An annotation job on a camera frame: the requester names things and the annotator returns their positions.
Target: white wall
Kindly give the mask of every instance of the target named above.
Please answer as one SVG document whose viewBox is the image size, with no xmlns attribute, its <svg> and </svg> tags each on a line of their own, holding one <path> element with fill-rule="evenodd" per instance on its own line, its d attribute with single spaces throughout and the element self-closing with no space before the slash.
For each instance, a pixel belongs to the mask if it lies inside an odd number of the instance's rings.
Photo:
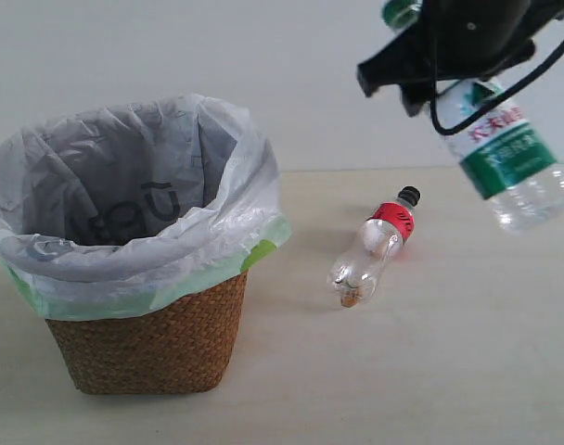
<svg viewBox="0 0 564 445">
<path fill-rule="evenodd" d="M 285 170 L 452 161 L 396 88 L 365 99 L 355 66 L 390 39 L 382 0 L 0 0 L 0 142 L 26 123 L 197 92 L 253 111 Z M 540 35 L 538 60 L 564 36 Z M 564 58 L 519 95 L 564 160 Z"/>
</svg>

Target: red bottle label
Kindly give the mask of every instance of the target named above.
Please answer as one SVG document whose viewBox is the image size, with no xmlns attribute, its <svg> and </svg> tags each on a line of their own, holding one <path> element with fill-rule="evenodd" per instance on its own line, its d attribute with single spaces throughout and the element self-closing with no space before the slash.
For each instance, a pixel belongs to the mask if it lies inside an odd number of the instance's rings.
<svg viewBox="0 0 564 445">
<path fill-rule="evenodd" d="M 383 220 L 391 223 L 402 234 L 404 242 L 414 232 L 414 217 L 404 206 L 395 202 L 385 202 L 369 218 L 369 220 Z"/>
</svg>

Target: black bottle cap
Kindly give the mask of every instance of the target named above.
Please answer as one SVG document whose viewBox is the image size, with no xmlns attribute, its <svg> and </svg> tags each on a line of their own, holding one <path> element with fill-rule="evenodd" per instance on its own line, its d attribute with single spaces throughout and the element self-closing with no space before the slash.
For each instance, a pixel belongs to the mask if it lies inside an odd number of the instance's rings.
<svg viewBox="0 0 564 445">
<path fill-rule="evenodd" d="M 407 187 L 404 187 L 397 197 L 403 199 L 412 207 L 415 207 L 420 200 L 420 192 L 417 188 L 409 185 Z"/>
</svg>

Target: trash can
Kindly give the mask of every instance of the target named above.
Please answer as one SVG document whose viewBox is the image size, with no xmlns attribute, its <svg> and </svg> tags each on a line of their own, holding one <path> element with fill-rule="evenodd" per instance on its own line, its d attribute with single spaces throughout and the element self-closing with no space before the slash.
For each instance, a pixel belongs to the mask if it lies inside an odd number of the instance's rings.
<svg viewBox="0 0 564 445">
<path fill-rule="evenodd" d="M 290 236 L 268 139 L 201 95 L 25 127 L 0 146 L 0 259 L 88 394 L 221 381 L 249 268 Z"/>
</svg>

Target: trash bag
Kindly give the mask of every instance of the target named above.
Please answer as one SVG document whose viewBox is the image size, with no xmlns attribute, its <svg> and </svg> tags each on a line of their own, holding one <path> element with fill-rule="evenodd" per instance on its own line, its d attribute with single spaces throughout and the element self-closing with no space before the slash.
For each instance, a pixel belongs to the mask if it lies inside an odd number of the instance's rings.
<svg viewBox="0 0 564 445">
<path fill-rule="evenodd" d="M 289 236 L 268 139 L 219 99 L 101 108 L 0 146 L 0 257 L 47 319 L 157 311 Z"/>
</svg>

